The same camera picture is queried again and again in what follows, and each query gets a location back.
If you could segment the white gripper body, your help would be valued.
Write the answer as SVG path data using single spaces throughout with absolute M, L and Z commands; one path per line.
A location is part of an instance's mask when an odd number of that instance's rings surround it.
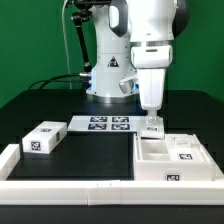
M 159 110 L 162 105 L 166 70 L 173 60 L 171 45 L 133 47 L 131 62 L 136 69 L 143 110 Z

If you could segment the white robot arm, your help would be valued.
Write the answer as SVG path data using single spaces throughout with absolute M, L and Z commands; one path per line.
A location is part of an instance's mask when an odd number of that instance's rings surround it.
M 147 120 L 161 109 L 172 41 L 189 21 L 187 0 L 96 0 L 97 62 L 87 95 L 106 103 L 138 95 Z

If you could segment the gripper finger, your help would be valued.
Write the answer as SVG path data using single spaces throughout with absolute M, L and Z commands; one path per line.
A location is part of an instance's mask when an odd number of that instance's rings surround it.
M 150 109 L 147 114 L 147 120 L 150 122 L 155 122 L 157 120 L 157 111 Z

